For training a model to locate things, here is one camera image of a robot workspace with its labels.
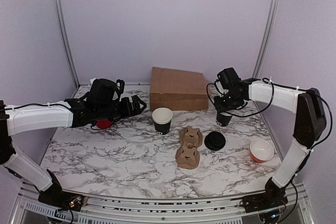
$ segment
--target red object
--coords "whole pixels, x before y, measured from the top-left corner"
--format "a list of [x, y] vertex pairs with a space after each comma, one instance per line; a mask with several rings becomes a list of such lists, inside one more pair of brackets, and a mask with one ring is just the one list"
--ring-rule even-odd
[[110, 122], [109, 120], [101, 120], [97, 122], [96, 126], [100, 129], [106, 129], [110, 127], [112, 124], [113, 122]]

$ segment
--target purple wall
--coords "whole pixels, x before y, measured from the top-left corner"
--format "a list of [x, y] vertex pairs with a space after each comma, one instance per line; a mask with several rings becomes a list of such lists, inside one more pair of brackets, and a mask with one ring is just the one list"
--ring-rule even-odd
[[270, 0], [62, 0], [81, 83], [150, 82], [152, 66], [252, 75]]
[[[275, 83], [316, 87], [336, 113], [336, 0], [280, 0], [266, 60], [260, 77]], [[295, 116], [283, 110], [266, 113], [286, 153], [292, 140]], [[336, 219], [336, 141], [329, 140], [312, 154], [302, 178], [318, 223]]]
[[[0, 0], [0, 99], [7, 104], [58, 101], [74, 92], [53, 0]], [[54, 129], [13, 141], [40, 162]], [[8, 223], [20, 180], [0, 167], [0, 222]]]

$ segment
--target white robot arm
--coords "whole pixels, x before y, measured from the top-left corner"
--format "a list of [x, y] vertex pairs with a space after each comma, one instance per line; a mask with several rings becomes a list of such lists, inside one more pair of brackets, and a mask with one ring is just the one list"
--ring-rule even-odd
[[217, 78], [214, 85], [220, 95], [214, 97], [214, 106], [217, 113], [227, 118], [223, 126], [235, 115], [232, 111], [243, 107], [248, 100], [268, 104], [265, 109], [274, 105], [296, 114], [291, 147], [275, 175], [266, 183], [265, 193], [246, 196], [242, 200], [246, 212], [275, 207], [281, 201], [287, 203], [286, 187], [306, 164], [312, 147], [326, 128], [327, 121], [319, 91], [315, 88], [294, 89], [254, 78], [241, 80], [233, 68], [224, 69]]
[[121, 99], [123, 88], [121, 80], [96, 79], [90, 91], [80, 99], [22, 106], [6, 106], [0, 101], [0, 165], [33, 183], [40, 192], [39, 201], [80, 210], [84, 198], [64, 192], [54, 174], [21, 152], [11, 137], [51, 127], [95, 125], [100, 120], [117, 122], [142, 113], [146, 103], [136, 95], [132, 96], [132, 102], [128, 97]]

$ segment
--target marble surface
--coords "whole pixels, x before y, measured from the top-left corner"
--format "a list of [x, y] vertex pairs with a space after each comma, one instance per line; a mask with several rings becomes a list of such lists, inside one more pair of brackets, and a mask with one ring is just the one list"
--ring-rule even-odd
[[[124, 95], [137, 94], [149, 103], [148, 86], [127, 86]], [[89, 87], [81, 87], [77, 96]], [[249, 106], [241, 114], [255, 112]], [[254, 162], [249, 144], [256, 138], [274, 146], [260, 116], [233, 117], [227, 127], [215, 123], [211, 105], [206, 111], [174, 111], [171, 131], [154, 133], [151, 111], [120, 121], [107, 130], [94, 131], [90, 126], [59, 128], [51, 140], [42, 167], [55, 173], [64, 189], [97, 195], [131, 198], [216, 197], [261, 190], [281, 161], [274, 157], [265, 163]], [[204, 137], [220, 131], [226, 137], [225, 147], [198, 148], [201, 160], [194, 170], [177, 167], [176, 150], [179, 133], [187, 125], [201, 128]]]

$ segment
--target black paper cup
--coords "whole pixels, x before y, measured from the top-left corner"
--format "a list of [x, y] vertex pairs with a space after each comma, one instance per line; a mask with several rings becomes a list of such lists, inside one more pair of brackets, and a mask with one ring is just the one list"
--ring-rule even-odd
[[217, 112], [217, 117], [216, 117], [216, 123], [218, 126], [227, 126], [231, 120], [232, 116], [229, 114], [226, 114], [225, 112], [219, 113]]
[[158, 135], [165, 135], [169, 132], [173, 112], [168, 108], [158, 108], [152, 114], [155, 132]]

